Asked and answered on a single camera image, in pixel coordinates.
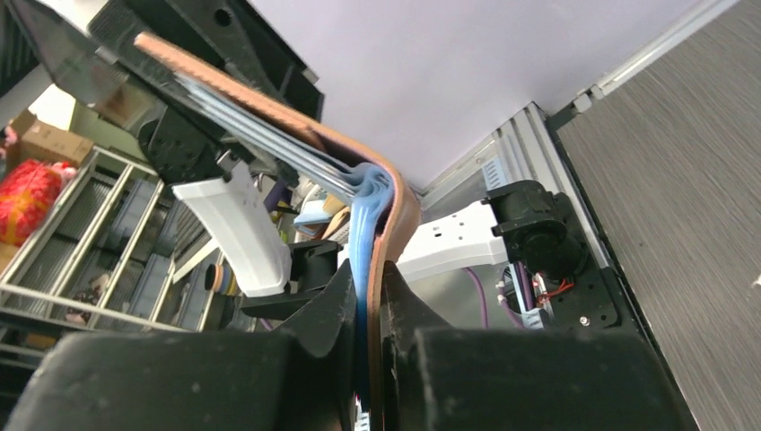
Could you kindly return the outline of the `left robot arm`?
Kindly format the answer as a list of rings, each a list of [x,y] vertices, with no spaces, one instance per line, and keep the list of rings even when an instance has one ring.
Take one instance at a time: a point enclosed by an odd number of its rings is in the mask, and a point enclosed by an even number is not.
[[[242,1],[105,1],[61,14],[12,1],[10,14],[53,81],[105,112],[118,92],[144,101],[108,119],[133,135],[156,174],[227,260],[208,280],[233,286],[243,311],[286,320],[339,268],[349,272],[358,318],[375,322],[381,293],[455,269],[495,265],[512,284],[514,321],[531,329],[572,319],[576,293],[596,269],[577,196],[528,106],[472,165],[484,188],[450,215],[424,222],[423,200],[377,150],[300,112],[290,91],[315,95],[295,59],[275,88],[243,20]],[[334,234],[284,244],[253,172],[310,180],[346,208]]]

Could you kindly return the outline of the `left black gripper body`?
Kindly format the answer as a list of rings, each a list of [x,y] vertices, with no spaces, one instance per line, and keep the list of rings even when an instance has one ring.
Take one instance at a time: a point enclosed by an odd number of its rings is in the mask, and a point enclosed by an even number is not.
[[[189,110],[166,107],[137,134],[140,149],[160,179],[175,185],[220,178],[223,129]]]

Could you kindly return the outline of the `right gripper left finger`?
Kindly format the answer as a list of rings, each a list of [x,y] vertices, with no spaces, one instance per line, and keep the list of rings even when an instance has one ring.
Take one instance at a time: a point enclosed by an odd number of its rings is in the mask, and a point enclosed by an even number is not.
[[[349,430],[356,297],[343,265],[271,331],[87,332],[31,377],[10,430]]]

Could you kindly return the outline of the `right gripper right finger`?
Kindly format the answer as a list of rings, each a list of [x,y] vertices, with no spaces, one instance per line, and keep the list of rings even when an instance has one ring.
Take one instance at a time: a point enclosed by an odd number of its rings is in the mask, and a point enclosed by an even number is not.
[[[694,430],[638,335],[457,329],[396,266],[382,279],[387,430]]]

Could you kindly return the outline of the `tan leather card holder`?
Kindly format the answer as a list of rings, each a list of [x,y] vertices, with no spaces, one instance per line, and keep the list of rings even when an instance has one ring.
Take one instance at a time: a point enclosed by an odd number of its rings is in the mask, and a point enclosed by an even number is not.
[[[290,164],[351,207],[349,263],[357,297],[356,393],[373,430],[384,428],[381,291],[384,267],[398,261],[421,221],[415,193],[386,158],[142,32],[134,44],[175,75],[189,105],[217,125]]]

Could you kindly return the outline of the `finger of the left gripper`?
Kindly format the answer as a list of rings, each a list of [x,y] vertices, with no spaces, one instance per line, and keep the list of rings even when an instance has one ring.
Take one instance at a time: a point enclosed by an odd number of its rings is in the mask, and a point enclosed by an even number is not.
[[[309,68],[247,1],[134,0],[148,31],[316,120],[323,93]]]
[[[173,72],[134,45],[152,33],[245,83],[250,42],[236,13],[243,1],[11,1],[13,18],[56,84],[79,102],[97,105],[121,84],[147,95],[155,108],[128,126],[167,114],[182,121],[203,149],[239,146],[235,135],[201,115]]]

